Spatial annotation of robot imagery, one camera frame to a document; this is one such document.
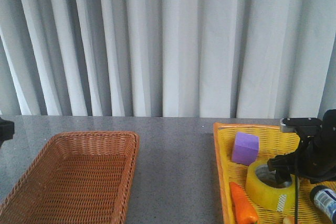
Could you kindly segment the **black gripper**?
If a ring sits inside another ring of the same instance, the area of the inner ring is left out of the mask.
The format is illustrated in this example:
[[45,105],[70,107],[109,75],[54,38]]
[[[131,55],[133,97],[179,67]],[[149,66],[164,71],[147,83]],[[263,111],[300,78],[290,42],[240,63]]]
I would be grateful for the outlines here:
[[290,174],[307,178],[312,184],[335,181],[335,109],[325,112],[322,126],[314,136],[297,134],[300,143],[294,153],[276,155],[267,162],[275,172],[278,188],[290,186]]
[[0,147],[5,141],[11,140],[15,134],[15,124],[13,121],[0,118]]

